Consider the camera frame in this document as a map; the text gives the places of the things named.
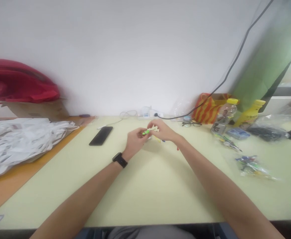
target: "green curtain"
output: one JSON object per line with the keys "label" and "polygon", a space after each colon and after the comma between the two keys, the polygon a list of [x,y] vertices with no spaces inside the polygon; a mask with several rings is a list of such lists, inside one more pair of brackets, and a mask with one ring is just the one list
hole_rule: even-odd
{"label": "green curtain", "polygon": [[238,110],[247,110],[261,99],[291,61],[291,0],[278,11],[272,27],[252,58],[233,95],[240,100]]}

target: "black phone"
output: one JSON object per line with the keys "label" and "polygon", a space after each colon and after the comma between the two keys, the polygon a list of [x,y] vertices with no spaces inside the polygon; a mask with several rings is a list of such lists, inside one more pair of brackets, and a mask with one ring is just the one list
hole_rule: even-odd
{"label": "black phone", "polygon": [[93,145],[102,145],[110,132],[112,131],[112,126],[105,126],[102,127],[101,130],[96,134],[96,136],[92,139],[92,141],[89,143],[90,146]]}

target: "cardboard box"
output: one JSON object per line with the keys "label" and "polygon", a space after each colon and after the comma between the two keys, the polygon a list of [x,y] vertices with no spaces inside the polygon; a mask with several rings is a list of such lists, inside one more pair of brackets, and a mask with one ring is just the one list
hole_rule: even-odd
{"label": "cardboard box", "polygon": [[7,106],[19,118],[49,118],[50,121],[61,121],[69,117],[61,99],[40,104],[28,102],[0,101],[1,107]]}

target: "eyeglasses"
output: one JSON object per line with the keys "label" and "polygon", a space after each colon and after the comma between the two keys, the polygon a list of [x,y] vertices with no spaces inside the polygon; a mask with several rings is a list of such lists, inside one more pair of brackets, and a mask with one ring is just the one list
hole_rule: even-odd
{"label": "eyeglasses", "polygon": [[195,127],[200,127],[202,124],[200,122],[183,122],[182,126],[185,127],[191,127],[191,125],[194,125]]}

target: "black watch strap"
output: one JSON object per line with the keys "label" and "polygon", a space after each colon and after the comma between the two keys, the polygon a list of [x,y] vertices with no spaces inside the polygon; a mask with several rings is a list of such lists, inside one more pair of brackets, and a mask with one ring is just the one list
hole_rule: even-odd
{"label": "black watch strap", "polygon": [[122,157],[122,153],[117,153],[117,155],[113,157],[112,161],[117,161],[123,168],[125,168],[128,164],[127,161]]}

